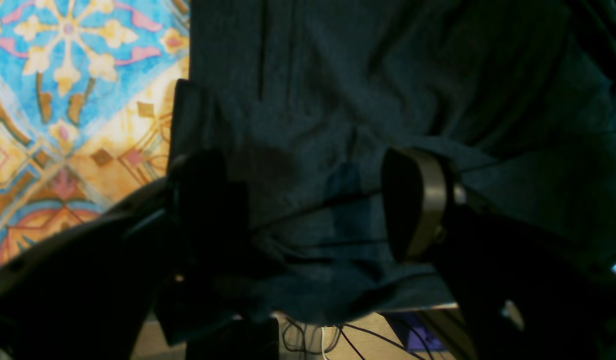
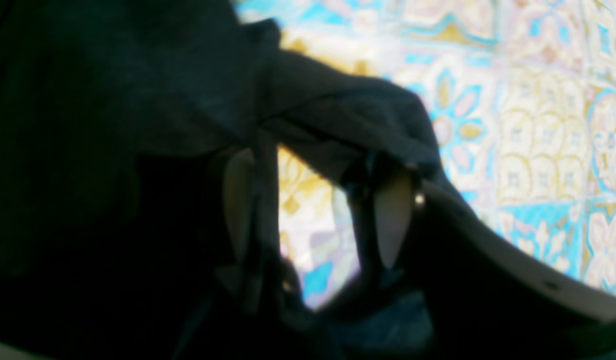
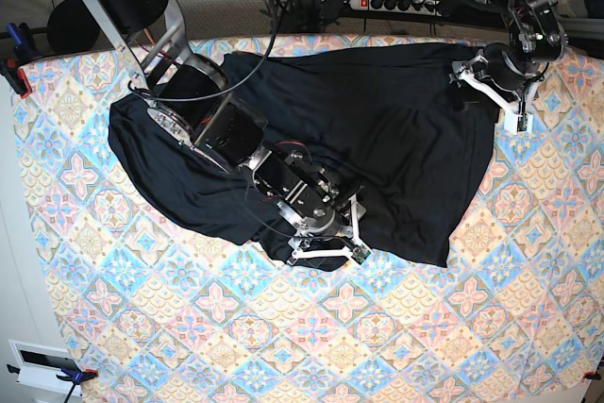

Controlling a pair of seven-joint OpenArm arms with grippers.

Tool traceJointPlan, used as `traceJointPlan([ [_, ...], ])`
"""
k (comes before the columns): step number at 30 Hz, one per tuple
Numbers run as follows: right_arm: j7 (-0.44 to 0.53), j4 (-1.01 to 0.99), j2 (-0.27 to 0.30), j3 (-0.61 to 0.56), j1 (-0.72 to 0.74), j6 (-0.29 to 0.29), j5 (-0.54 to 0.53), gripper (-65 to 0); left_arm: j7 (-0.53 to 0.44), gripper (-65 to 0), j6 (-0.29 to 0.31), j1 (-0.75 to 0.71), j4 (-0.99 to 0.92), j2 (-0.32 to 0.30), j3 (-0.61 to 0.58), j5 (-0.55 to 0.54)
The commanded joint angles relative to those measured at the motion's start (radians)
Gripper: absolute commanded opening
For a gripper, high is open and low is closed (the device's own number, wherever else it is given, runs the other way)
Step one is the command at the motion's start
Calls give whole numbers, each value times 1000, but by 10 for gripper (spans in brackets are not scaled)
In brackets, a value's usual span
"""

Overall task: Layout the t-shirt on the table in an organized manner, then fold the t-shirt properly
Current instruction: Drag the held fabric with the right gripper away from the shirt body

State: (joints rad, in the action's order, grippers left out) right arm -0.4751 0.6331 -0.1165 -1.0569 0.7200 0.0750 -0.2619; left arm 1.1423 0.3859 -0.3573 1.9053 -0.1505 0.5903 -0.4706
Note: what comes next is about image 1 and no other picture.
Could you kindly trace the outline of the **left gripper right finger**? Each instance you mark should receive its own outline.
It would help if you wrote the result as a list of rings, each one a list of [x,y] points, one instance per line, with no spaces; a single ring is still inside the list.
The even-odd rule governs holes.
[[[381,187],[392,255],[434,266],[480,360],[616,360],[609,267],[504,215],[436,153],[387,150]]]

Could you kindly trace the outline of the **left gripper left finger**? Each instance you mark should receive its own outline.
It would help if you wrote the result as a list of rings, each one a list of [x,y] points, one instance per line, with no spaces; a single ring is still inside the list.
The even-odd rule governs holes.
[[[220,255],[230,191],[218,150],[177,158],[99,219],[0,268],[0,351],[13,360],[127,360],[162,287]]]

